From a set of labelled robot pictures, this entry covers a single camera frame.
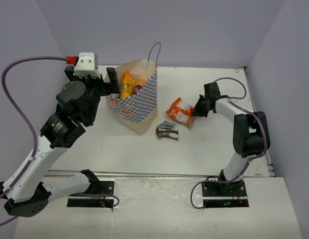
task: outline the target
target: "snack wrapper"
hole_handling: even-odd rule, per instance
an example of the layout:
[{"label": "snack wrapper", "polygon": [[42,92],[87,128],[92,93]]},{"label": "snack wrapper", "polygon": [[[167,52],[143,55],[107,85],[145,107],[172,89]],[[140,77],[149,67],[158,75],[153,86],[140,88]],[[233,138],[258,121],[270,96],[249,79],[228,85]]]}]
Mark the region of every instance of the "snack wrapper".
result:
[{"label": "snack wrapper", "polygon": [[120,98],[125,98],[136,94],[145,85],[145,83],[146,81],[144,80],[138,80],[131,77],[130,73],[126,71],[122,80],[122,90]]},{"label": "snack wrapper", "polygon": [[178,98],[165,113],[175,121],[191,128],[195,117],[191,115],[193,107]]}]

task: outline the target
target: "blue checkered pattern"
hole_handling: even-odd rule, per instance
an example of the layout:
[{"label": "blue checkered pattern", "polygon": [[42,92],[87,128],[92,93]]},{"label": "blue checkered pattern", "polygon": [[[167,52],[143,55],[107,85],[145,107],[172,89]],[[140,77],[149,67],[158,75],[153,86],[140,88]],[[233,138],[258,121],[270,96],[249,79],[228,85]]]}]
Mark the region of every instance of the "blue checkered pattern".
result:
[{"label": "blue checkered pattern", "polygon": [[115,98],[119,102],[118,105],[112,103],[111,96],[106,96],[108,108],[124,120],[141,123],[156,108],[156,79],[157,71],[137,94],[122,99]]}]

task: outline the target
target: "white table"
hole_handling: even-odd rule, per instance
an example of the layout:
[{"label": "white table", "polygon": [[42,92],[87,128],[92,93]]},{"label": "white table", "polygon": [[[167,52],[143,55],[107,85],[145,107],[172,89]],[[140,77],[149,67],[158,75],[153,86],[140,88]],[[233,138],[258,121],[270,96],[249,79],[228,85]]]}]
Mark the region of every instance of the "white table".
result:
[{"label": "white table", "polygon": [[[147,132],[139,136],[127,128],[113,117],[102,100],[94,126],[87,128],[53,165],[50,174],[91,169],[94,172],[218,175],[234,152],[233,124],[226,118],[210,113],[208,118],[197,118],[191,130],[178,124],[175,129],[179,130],[179,141],[157,139],[155,125],[169,120],[165,111],[178,97],[195,105],[199,94],[204,94],[203,85],[221,77],[236,78],[247,87],[242,69],[159,67],[159,120]],[[218,85],[221,94],[243,95],[242,87],[236,82],[224,80]],[[249,93],[238,103],[252,109]],[[266,159],[255,160],[245,176],[268,177]]]},{"label": "white table", "polygon": [[[199,179],[116,179],[120,204],[67,208],[67,198],[20,218],[14,239],[301,239],[283,178],[245,178],[250,207],[196,210]],[[201,187],[194,194],[202,205]]]}]

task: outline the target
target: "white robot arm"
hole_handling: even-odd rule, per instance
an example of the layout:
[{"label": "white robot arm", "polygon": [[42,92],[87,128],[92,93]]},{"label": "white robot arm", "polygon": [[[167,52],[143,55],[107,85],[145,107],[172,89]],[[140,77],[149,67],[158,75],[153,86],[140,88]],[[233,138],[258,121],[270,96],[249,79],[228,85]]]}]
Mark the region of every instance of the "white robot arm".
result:
[{"label": "white robot arm", "polygon": [[53,163],[85,132],[82,124],[93,125],[100,97],[120,92],[114,68],[107,68],[110,82],[103,81],[96,54],[67,58],[74,65],[65,69],[70,82],[56,96],[56,112],[40,130],[35,155],[29,153],[17,171],[0,182],[0,198],[7,199],[4,207],[9,215],[32,217],[49,202],[75,193],[89,194],[98,187],[99,180],[90,170],[58,182],[43,180]]},{"label": "white robot arm", "polygon": [[218,113],[233,122],[235,152],[229,164],[221,171],[219,181],[229,183],[242,180],[243,172],[251,160],[270,147],[266,116],[263,112],[249,112],[227,95],[221,95],[217,83],[204,85],[205,95],[200,95],[193,116],[207,117],[209,111]]}]

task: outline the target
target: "checkered paper bag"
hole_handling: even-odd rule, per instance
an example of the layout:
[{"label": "checkered paper bag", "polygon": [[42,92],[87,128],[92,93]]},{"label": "checkered paper bag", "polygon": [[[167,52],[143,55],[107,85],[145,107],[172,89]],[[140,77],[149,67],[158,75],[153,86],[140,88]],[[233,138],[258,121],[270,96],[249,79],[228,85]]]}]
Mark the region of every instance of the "checkered paper bag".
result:
[{"label": "checkered paper bag", "polygon": [[113,115],[138,134],[143,134],[158,119],[157,68],[155,62],[149,61],[149,57],[148,60],[133,60],[116,68],[120,85],[126,71],[135,79],[147,79],[136,94],[122,99],[106,97],[107,107]]}]

